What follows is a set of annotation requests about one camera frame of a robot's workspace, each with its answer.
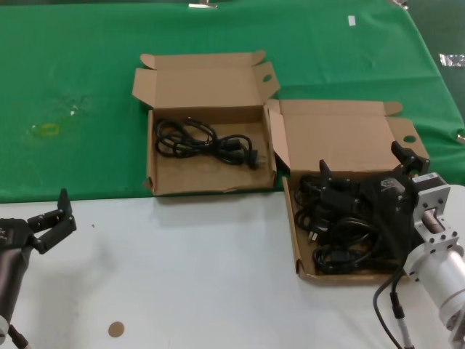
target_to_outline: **black power cord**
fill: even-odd
[[[194,138],[186,127],[194,127],[202,131],[207,139]],[[155,123],[154,132],[155,149],[165,157],[185,159],[211,155],[229,165],[246,164],[251,169],[257,169],[260,165],[258,151],[253,149],[249,137],[245,135],[218,137],[211,126],[191,118],[185,120],[183,124],[175,120],[160,119]]]
[[[332,179],[331,189],[348,196],[356,183]],[[357,211],[341,212],[332,199],[323,200],[321,178],[305,175],[294,192],[295,202],[302,208],[294,215],[297,227],[318,242],[313,252],[315,267],[324,274],[348,274],[358,270],[393,271],[392,254],[380,230],[371,223],[371,210],[360,205]]]
[[[377,227],[365,220],[341,218],[326,235],[322,240],[327,244],[313,252],[315,266],[325,274],[349,274],[365,269],[386,271],[397,267],[389,261],[390,254],[382,253],[384,241]]]

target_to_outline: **box flap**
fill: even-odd
[[[220,55],[144,54],[133,95],[154,108],[262,105],[279,90],[264,51]]]
[[[399,113],[399,103],[270,100],[267,106],[275,152],[293,171],[317,172],[321,159],[335,172],[380,172],[398,165],[385,116]]]
[[[266,58],[265,51],[252,53],[223,53],[215,55],[149,55],[140,60],[150,69],[188,68],[248,68],[260,64]]]

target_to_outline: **cardboard box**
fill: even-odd
[[[153,108],[148,118],[147,176],[155,195],[231,192],[272,188],[276,165],[265,102],[279,90],[265,52],[220,55],[142,55],[133,95]],[[212,126],[219,137],[250,137],[265,165],[231,166],[213,156],[165,158],[156,153],[157,119],[191,117]]]
[[[351,275],[324,275],[315,269],[308,233],[294,224],[299,209],[294,191],[302,175],[318,175],[324,159],[335,176],[361,178],[394,169],[394,140],[428,158],[412,122],[401,119],[399,103],[337,100],[270,100],[275,152],[290,169],[283,179],[296,273],[300,278],[330,284],[378,283],[387,276],[370,271]]]

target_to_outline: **green tablecloth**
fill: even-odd
[[[348,17],[356,25],[349,26]],[[265,49],[281,98],[397,100],[446,180],[464,124],[409,14],[386,0],[0,8],[0,201],[148,196],[139,55]]]
[[[420,30],[462,118],[465,118],[465,69],[443,67],[439,59],[439,53],[465,54],[465,1],[408,0],[408,6],[408,13]]]

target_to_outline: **white table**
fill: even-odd
[[[447,213],[460,232],[465,188]],[[55,203],[0,205],[29,218]],[[282,193],[75,201],[78,231],[36,252],[12,323],[35,349],[393,348],[374,286],[321,287],[294,272]],[[380,308],[399,337],[388,294]],[[448,332],[420,284],[400,287],[418,349]],[[122,337],[108,327],[121,321]],[[3,348],[13,349],[7,340]]]

